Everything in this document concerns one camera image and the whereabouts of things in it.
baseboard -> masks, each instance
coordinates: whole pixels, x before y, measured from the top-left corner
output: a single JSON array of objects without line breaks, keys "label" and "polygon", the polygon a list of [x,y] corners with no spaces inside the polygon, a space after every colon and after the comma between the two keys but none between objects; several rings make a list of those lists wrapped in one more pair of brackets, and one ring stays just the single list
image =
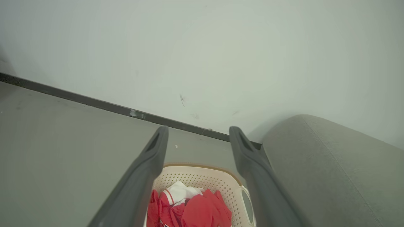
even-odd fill
[{"label": "baseboard", "polygon": [[[41,92],[44,94],[56,96],[56,97],[59,97],[62,99],[67,99],[67,100],[71,100],[71,101],[74,101],[77,103],[82,103],[82,104],[89,105],[89,106],[92,106],[95,108],[110,111],[113,113],[125,115],[128,117],[137,118],[137,119],[145,120],[145,121],[160,124],[160,125],[166,125],[171,128],[177,128],[177,129],[181,129],[181,130],[184,130],[187,132],[193,132],[193,133],[196,133],[199,135],[204,135],[207,137],[230,142],[229,135],[226,135],[226,134],[223,134],[220,132],[215,132],[215,131],[212,131],[212,130],[209,130],[206,128],[200,128],[200,127],[196,127],[196,126],[193,126],[190,124],[185,124],[182,122],[170,120],[167,118],[145,113],[145,112],[138,111],[135,109],[131,109],[131,108],[115,105],[112,103],[104,102],[101,100],[93,99],[90,97],[86,97],[83,95],[78,95],[78,94],[75,94],[72,92],[68,92],[68,91],[54,88],[54,87],[51,87],[48,85],[40,84],[37,82],[25,80],[25,79],[11,76],[8,74],[4,74],[1,72],[0,72],[0,81],[8,83],[8,84],[16,85],[19,87],[23,87],[26,89],[30,89],[33,91]],[[260,143],[256,143],[256,142],[251,142],[251,143],[254,145],[254,147],[256,149],[258,149],[258,150],[261,149]]]}]

white laundry basket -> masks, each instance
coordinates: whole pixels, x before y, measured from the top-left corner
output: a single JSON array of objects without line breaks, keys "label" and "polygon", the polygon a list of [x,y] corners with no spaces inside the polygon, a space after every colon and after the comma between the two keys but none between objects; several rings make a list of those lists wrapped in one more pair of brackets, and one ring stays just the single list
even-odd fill
[{"label": "white laundry basket", "polygon": [[[254,227],[255,217],[250,194],[231,173],[207,166],[165,165],[161,174],[154,180],[153,189],[161,193],[177,181],[186,186],[210,189],[213,193],[219,190],[225,204],[231,210],[232,227]],[[244,202],[243,194],[248,197],[248,201]]]}]

concrete floor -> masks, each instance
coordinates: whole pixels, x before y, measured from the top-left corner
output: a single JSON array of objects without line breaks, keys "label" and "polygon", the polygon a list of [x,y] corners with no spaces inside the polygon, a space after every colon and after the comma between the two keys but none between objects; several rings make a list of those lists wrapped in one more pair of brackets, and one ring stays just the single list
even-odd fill
[{"label": "concrete floor", "polygon": [[[0,82],[0,226],[84,227],[159,127]],[[230,143],[170,128],[165,162],[237,173]]]}]

perforated basket wall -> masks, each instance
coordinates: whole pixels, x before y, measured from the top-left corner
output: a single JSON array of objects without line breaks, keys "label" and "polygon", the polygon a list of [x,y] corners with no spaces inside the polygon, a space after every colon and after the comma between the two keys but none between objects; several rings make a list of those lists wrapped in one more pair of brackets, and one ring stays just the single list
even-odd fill
[{"label": "perforated basket wall", "polygon": [[153,189],[161,193],[164,189],[177,181],[181,181],[186,186],[210,189],[213,193],[219,190],[227,207],[231,210],[232,226],[253,226],[254,221],[249,221],[241,194],[242,191],[246,193],[248,193],[248,191],[230,174],[210,168],[167,166],[163,168],[160,176],[154,180]]}]

fabric upholstery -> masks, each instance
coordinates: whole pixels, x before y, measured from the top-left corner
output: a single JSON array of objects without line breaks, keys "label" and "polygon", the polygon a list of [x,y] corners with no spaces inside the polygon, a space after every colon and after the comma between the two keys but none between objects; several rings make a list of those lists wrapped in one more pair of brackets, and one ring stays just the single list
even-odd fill
[{"label": "fabric upholstery", "polygon": [[404,151],[323,118],[297,115],[263,146],[313,226],[404,226]]}]

